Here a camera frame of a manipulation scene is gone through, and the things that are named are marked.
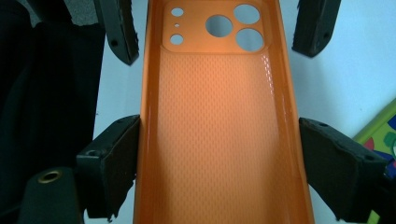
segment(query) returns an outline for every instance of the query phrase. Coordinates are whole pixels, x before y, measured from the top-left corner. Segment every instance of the phone case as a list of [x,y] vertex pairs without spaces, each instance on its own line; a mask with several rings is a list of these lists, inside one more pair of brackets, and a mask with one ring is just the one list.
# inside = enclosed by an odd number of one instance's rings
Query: phone case
[[139,144],[135,224],[314,223],[278,1],[149,1]]

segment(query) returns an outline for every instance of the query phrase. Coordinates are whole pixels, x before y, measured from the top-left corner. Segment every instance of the white surface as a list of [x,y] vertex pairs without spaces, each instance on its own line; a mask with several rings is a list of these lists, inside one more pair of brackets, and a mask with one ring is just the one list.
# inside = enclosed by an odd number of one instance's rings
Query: white surface
[[[298,0],[280,0],[296,102],[301,117],[317,119],[352,137],[396,97],[396,2],[344,0],[330,44],[314,59],[291,50]],[[147,0],[133,0],[140,56],[129,67],[105,47],[96,136],[116,119],[140,110]],[[317,224],[337,222],[311,190]],[[134,188],[113,223],[132,223]],[[86,219],[86,223],[107,223]]]

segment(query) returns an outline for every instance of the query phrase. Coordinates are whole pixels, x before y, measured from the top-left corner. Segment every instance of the black fabric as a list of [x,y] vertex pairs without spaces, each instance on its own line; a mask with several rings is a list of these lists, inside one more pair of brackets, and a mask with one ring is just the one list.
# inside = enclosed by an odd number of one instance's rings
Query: black fabric
[[98,24],[32,28],[22,5],[0,0],[0,223],[32,175],[74,167],[91,142],[104,40]]

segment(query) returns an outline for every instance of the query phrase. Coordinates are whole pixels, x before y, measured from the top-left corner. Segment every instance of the colorful toy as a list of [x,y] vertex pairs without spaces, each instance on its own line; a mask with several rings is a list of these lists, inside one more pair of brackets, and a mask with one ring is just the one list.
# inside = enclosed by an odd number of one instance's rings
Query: colorful toy
[[385,107],[355,138],[389,163],[385,174],[396,177],[396,99]]

